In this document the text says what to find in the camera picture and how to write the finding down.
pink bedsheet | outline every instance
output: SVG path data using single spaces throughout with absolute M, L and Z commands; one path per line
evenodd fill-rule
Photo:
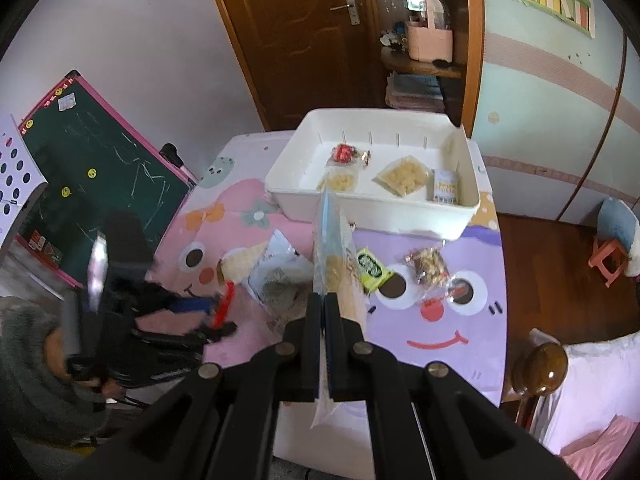
M 637 425 L 626 416 L 616 415 L 606 430 L 579 438 L 560 456 L 580 480 L 600 480 L 625 449 Z

cartoon smile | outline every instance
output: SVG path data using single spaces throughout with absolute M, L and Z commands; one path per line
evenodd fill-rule
M 192 298 L 197 298 L 197 296 L 191 291 L 191 287 L 193 286 L 193 283 L 190 283 L 189 286 L 187 288 L 185 288 L 183 290 L 183 292 L 186 292 L 187 294 L 189 294 Z
M 466 337 L 462 337 L 460 332 L 456 330 L 453 339 L 449 339 L 448 341 L 444 341 L 442 343 L 417 343 L 415 341 L 407 341 L 409 346 L 413 348 L 417 348 L 419 350 L 440 350 L 441 348 L 447 348 L 451 345 L 455 345 L 456 343 L 462 343 L 466 345 L 469 343 L 469 339 Z

wooden floor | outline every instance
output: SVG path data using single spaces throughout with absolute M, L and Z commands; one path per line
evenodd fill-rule
M 635 281 L 605 287 L 590 269 L 595 230 L 498 215 L 508 299 L 508 363 L 533 327 L 562 343 L 612 339 L 640 330 Z

yellow snack packet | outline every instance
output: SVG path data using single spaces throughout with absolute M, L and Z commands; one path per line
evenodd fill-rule
M 394 273 L 387 269 L 366 247 L 358 251 L 357 260 L 360 267 L 360 281 L 367 294 L 378 290 Z

white wall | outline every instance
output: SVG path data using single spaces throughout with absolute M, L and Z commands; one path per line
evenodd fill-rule
M 19 122 L 74 68 L 196 176 L 263 130 L 214 0 L 40 0 L 0 62 L 0 108 Z

